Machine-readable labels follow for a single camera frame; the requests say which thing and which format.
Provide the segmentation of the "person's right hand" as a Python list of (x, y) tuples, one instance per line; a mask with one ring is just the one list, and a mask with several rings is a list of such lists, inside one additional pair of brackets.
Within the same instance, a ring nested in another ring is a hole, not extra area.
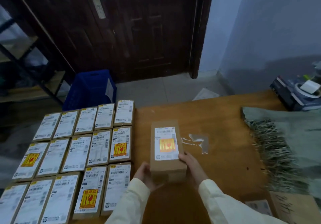
[(199, 185), (209, 179), (207, 174), (204, 172), (203, 168), (201, 167), (200, 163), (197, 159), (191, 154), (191, 164), (186, 164), (188, 168), (188, 178), (195, 188), (195, 190), (199, 189)]

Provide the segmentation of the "labelled cardboard parcel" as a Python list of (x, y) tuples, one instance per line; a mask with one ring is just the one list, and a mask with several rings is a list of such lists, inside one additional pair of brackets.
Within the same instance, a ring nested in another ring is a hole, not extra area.
[(150, 172), (155, 183), (181, 182), (187, 175), (187, 165), (179, 160), (184, 154), (177, 120), (151, 124)]

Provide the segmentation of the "person's right forearm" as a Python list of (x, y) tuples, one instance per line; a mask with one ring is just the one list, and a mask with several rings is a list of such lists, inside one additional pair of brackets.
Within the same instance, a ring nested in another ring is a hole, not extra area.
[(211, 224), (287, 224), (278, 218), (261, 214), (224, 194), (213, 180), (202, 181), (198, 192)]

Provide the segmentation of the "person's left forearm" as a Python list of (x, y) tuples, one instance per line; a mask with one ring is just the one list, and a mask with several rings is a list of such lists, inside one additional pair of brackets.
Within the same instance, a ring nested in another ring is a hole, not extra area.
[(133, 178), (104, 224), (142, 224), (149, 196), (146, 184)]

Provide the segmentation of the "white plastic bag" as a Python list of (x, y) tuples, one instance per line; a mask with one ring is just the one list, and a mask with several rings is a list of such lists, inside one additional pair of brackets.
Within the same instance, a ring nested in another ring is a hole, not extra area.
[(220, 95), (218, 93), (210, 91), (206, 88), (202, 88), (200, 90), (200, 92), (194, 97), (193, 101), (210, 99), (210, 98), (217, 98), (217, 97), (220, 97)]

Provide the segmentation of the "white paper sheet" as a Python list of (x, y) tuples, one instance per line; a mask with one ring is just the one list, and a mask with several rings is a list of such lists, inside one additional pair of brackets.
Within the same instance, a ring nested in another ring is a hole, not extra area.
[(105, 96), (110, 100), (110, 103), (113, 103), (114, 87), (111, 83), (110, 78), (107, 80)]

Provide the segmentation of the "small labelled flat parcel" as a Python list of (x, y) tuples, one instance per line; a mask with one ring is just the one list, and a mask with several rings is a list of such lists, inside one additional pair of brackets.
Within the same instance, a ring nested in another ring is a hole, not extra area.
[(269, 203), (266, 199), (246, 201), (245, 204), (249, 206), (251, 209), (256, 210), (261, 214), (273, 216)]

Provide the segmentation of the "blue plastic crate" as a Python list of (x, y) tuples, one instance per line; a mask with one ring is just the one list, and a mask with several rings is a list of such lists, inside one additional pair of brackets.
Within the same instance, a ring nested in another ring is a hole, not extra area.
[(110, 104), (105, 96), (107, 80), (110, 78), (114, 87), (113, 103), (116, 102), (117, 87), (107, 69), (81, 72), (76, 74), (70, 90), (66, 96), (62, 111), (95, 107), (101, 104)]

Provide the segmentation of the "green fringed cloth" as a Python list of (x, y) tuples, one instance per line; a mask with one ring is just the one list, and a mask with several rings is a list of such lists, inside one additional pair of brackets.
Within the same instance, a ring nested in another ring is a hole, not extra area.
[(241, 112), (266, 167), (268, 190), (309, 194), (321, 203), (321, 109)]

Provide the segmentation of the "dark label printer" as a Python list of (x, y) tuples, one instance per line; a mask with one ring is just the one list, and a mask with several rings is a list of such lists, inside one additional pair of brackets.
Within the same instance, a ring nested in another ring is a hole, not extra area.
[(309, 94), (301, 89), (307, 80), (303, 77), (284, 79), (277, 76), (270, 85), (272, 91), (289, 111), (321, 109), (321, 90)]

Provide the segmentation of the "open brown cardboard box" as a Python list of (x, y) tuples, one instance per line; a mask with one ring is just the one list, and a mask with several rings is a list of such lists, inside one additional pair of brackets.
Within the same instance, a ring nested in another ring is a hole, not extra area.
[(274, 216), (287, 224), (321, 224), (321, 211), (311, 195), (269, 191)]

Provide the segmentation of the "dark wooden door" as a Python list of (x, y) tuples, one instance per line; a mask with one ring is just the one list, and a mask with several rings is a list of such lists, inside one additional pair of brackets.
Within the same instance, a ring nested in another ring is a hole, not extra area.
[(116, 82), (186, 72), (195, 0), (24, 0), (75, 72)]

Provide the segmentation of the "white label paper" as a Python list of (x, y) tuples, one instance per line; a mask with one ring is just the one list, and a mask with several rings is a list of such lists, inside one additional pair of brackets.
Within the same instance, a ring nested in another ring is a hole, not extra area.
[(314, 94), (321, 88), (321, 84), (314, 82), (312, 80), (307, 80), (299, 88), (304, 92), (307, 92), (309, 94)]

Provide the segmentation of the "black metal shelf rack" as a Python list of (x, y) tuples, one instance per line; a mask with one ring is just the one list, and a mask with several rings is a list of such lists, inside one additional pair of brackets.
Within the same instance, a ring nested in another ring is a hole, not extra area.
[(0, 0), (0, 104), (50, 98), (60, 107), (59, 91), (70, 69), (24, 0)]

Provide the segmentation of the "dark door frame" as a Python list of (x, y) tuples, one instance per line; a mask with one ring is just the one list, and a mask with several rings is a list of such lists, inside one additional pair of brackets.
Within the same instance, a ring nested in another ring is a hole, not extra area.
[(191, 79), (198, 77), (200, 59), (203, 51), (207, 23), (210, 15), (212, 0), (195, 0), (193, 29), (190, 42), (188, 73)]

